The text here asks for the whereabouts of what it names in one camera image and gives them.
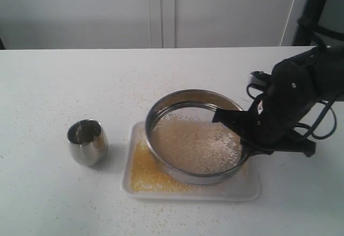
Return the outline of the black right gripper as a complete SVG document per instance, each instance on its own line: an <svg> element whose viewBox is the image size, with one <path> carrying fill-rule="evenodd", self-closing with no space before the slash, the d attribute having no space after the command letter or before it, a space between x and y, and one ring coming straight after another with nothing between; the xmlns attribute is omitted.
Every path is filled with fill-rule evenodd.
<svg viewBox="0 0 344 236"><path fill-rule="evenodd" d="M217 108L213 123L222 123L240 136L242 166L255 155L272 155L273 152L303 153L311 157L316 143L294 128L315 105L312 91L271 87L253 101L248 111Z"/></svg>

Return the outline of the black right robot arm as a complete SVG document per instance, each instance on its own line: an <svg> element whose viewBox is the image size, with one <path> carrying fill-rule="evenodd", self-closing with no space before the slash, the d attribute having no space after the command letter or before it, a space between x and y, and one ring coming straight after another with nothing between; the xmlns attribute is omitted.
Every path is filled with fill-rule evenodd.
<svg viewBox="0 0 344 236"><path fill-rule="evenodd" d="M256 89L246 111L216 109L213 122L222 123L240 138L240 163L273 152L316 151L315 134L335 102L343 101L343 47L329 47L323 37L343 41L343 34L319 25L326 0L313 0L298 19L298 27L316 46L276 64L270 74L254 71L248 89Z"/></svg>

